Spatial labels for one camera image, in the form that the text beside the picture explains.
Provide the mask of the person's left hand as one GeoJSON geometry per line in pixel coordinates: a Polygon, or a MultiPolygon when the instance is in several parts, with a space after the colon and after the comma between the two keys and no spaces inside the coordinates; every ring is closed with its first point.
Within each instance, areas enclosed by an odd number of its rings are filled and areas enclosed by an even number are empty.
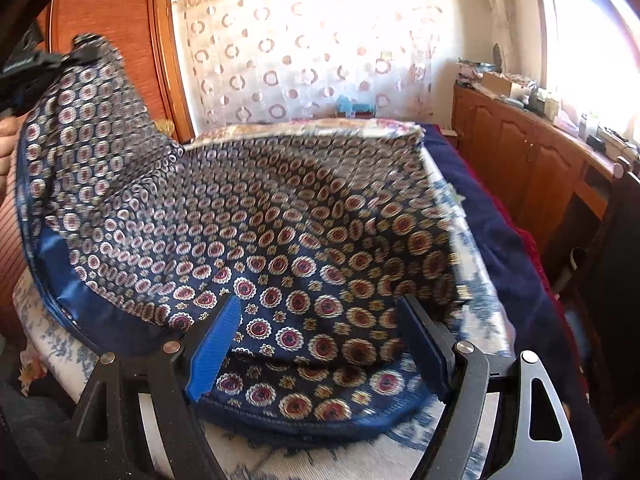
{"type": "Polygon", "coordinates": [[[6,197],[11,157],[22,122],[15,116],[8,116],[0,122],[0,202],[6,197]]]}

